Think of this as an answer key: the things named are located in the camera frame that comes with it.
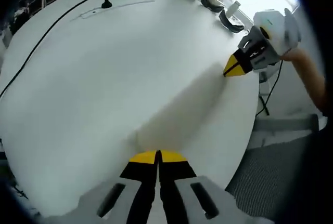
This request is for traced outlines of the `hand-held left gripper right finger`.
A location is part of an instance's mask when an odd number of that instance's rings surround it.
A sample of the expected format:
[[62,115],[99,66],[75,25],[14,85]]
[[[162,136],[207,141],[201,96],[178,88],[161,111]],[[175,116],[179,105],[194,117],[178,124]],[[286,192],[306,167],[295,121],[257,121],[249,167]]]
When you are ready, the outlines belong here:
[[182,155],[159,151],[160,197],[167,223],[251,223],[232,195],[197,176]]

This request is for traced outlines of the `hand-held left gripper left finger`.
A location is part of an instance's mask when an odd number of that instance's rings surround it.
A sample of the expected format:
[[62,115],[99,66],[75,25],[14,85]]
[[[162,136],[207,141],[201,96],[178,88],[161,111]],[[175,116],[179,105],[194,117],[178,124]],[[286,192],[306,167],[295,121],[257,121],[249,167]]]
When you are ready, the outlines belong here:
[[119,177],[100,184],[82,198],[86,213],[100,223],[147,223],[153,201],[159,151],[130,158]]

